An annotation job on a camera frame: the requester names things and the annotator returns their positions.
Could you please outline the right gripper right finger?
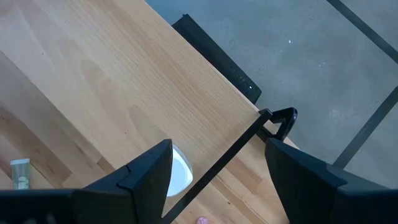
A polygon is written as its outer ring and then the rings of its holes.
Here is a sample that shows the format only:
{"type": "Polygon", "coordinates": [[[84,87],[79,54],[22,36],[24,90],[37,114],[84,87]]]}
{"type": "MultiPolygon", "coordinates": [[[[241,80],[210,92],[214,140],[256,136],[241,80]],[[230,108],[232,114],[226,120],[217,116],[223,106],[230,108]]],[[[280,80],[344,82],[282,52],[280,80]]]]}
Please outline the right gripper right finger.
{"type": "Polygon", "coordinates": [[[397,190],[337,168],[277,139],[268,170],[290,223],[397,223],[397,190]]]}

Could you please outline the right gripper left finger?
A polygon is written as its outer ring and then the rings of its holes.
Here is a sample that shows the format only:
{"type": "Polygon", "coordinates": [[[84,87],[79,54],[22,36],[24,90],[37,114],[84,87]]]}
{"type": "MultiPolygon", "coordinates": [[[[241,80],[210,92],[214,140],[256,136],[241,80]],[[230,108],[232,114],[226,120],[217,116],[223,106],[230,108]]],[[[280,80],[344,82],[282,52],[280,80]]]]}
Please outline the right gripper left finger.
{"type": "Polygon", "coordinates": [[[172,140],[164,139],[85,187],[96,192],[95,223],[160,223],[171,180],[172,140]]]}

